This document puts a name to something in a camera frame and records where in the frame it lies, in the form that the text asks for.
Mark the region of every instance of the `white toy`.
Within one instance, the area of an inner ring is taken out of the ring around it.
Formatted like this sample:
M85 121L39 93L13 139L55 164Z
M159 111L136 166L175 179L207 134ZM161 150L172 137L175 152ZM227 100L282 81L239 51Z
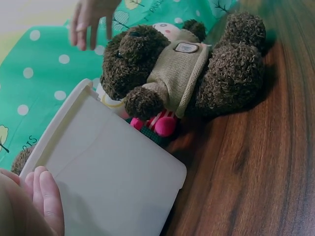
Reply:
M181 30L175 25L169 23L156 23L152 25L157 31L161 32L170 42L177 39Z
M96 92L98 93L98 97L100 98L101 102L112 109L114 113L120 116L123 119L128 119L129 115L125 110L124 100L114 101L112 100L104 91L102 85L99 83L96 88Z

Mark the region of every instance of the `stuffed toy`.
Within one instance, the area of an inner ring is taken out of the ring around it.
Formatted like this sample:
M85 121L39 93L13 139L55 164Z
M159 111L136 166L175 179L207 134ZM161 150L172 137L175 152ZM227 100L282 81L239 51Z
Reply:
M258 16L228 15L213 48L202 43L205 27L196 20L185 21L172 42L164 35L135 26L113 37L104 52L100 83L110 99L124 102L136 126L163 111L177 118L236 112L261 89L266 29ZM15 158L12 172L20 173L31 151Z
M152 27L161 32L170 42L176 40L181 32L178 27L169 23L156 23L152 25ZM96 92L98 93L101 102L113 110L114 113L123 119L129 118L129 115L125 111L125 98L118 101L111 99L102 88L101 83L98 84ZM177 121L178 119L174 112L164 109L155 117L152 117L150 120L145 122L139 120L138 118L132 118L130 125L139 131L143 126L145 126L148 130L158 134L160 137L168 137L174 133Z

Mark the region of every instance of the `tree print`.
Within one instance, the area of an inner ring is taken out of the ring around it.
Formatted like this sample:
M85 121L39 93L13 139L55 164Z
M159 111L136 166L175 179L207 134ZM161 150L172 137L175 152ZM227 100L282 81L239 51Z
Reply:
M133 10L137 8L138 6L144 7L144 5L141 4L141 1L142 0L125 0L125 5L129 10Z
M128 29L129 27L126 25L129 20L129 14L124 11L116 11L113 17L113 28L117 31L122 31L123 28ZM98 26L101 29L106 27L106 18L103 17L100 19Z
M0 125L0 151L5 150L7 153L9 153L9 149L7 149L4 146L4 143L6 141L6 138L8 137L9 129L5 127L4 125Z
M228 13L232 5L232 0L209 0L212 14L215 18L220 18Z
M113 19L113 27L117 31L122 31L123 28L129 28L126 24L129 20L129 14L124 11L116 11L114 13L114 19Z

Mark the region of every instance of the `teddy bear eye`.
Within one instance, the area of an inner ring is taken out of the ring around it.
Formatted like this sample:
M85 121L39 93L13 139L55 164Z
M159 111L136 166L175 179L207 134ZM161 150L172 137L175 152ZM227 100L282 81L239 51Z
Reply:
M131 32L129 35L133 37L140 37L140 34L137 31Z
M123 58L122 54L119 51L116 52L116 57L117 58Z

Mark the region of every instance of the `brown teddy bear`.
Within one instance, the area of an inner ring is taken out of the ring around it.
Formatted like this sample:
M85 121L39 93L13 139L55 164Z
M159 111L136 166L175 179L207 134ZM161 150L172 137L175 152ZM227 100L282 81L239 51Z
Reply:
M131 117L149 120L163 109L183 116L216 116L247 105L263 82L263 21L247 12L229 15L221 40L210 49L202 23L184 23L178 40L152 26L116 35L104 52L100 82L114 100L126 98ZM19 174L32 149L12 164Z

